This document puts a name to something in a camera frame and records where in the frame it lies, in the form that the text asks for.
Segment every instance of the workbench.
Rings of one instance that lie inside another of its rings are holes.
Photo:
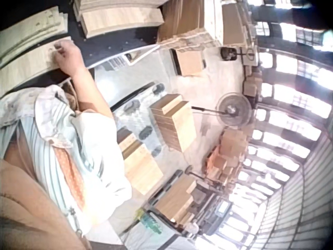
[[[1,9],[0,30],[54,6],[59,6],[60,12],[68,13],[68,34],[56,35],[46,39],[42,43],[29,48],[25,53],[46,43],[71,36],[74,43],[81,49],[86,67],[92,69],[112,57],[143,49],[156,43],[158,27],[119,30],[86,39],[81,24],[75,19],[73,1],[70,0],[8,1],[6,7]],[[25,82],[12,91],[29,87],[47,87],[61,83],[66,79],[68,79],[68,76],[60,69],[56,69]]]

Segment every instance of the factory floor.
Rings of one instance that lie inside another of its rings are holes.
[[[230,92],[240,92],[244,79],[240,59],[222,61],[218,48],[204,51],[207,68],[200,74],[180,77],[175,73],[170,51],[156,51],[133,66],[118,71],[106,71],[103,66],[95,69],[95,80],[104,98],[110,106],[117,103],[133,91],[150,83],[163,83],[168,93],[178,93],[192,106],[215,109],[219,99]],[[223,125],[216,116],[202,115],[194,111],[197,138],[185,153],[164,146],[156,161],[163,172],[163,179],[147,195],[133,190],[132,198],[118,207],[109,218],[117,234],[120,234],[135,219],[136,211],[144,205],[177,169],[193,165],[196,172],[201,171],[205,155],[218,142]]]

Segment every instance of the person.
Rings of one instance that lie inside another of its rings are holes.
[[[0,99],[1,249],[89,249],[82,236],[132,195],[116,123],[80,49],[55,49],[79,110],[57,85]]]

